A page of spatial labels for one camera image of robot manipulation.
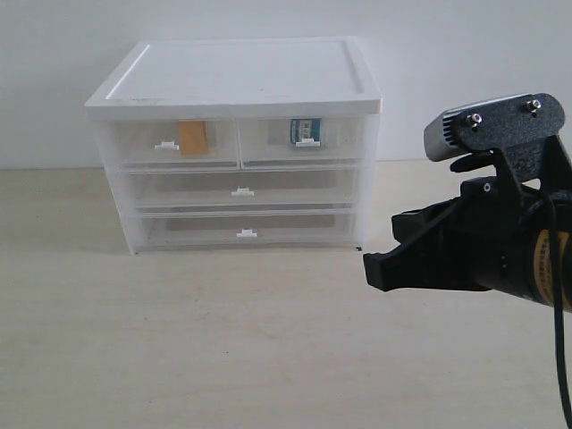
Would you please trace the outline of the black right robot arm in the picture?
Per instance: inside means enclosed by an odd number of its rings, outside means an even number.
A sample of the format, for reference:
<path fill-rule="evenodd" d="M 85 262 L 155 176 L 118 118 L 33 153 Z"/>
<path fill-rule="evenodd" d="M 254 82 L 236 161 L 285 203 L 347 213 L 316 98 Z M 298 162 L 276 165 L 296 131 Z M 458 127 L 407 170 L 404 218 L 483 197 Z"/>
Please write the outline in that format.
<path fill-rule="evenodd" d="M 518 204 L 493 177 L 462 182 L 457 197 L 391 219 L 399 245 L 363 256 L 367 283 L 399 289 L 496 290 L 545 306 L 558 280 L 571 309 L 571 192 L 522 186 Z"/>

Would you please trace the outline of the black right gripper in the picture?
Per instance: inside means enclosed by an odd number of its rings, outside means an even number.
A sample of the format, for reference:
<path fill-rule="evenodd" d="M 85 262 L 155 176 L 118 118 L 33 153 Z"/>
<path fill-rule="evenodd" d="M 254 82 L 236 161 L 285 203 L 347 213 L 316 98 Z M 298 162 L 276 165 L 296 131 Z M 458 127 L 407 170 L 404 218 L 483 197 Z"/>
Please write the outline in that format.
<path fill-rule="evenodd" d="M 391 218 L 399 245 L 365 253 L 367 283 L 383 292 L 400 289 L 534 292 L 532 254 L 546 224 L 539 192 L 522 186 L 518 206 L 498 189 L 465 181 L 456 198 Z"/>

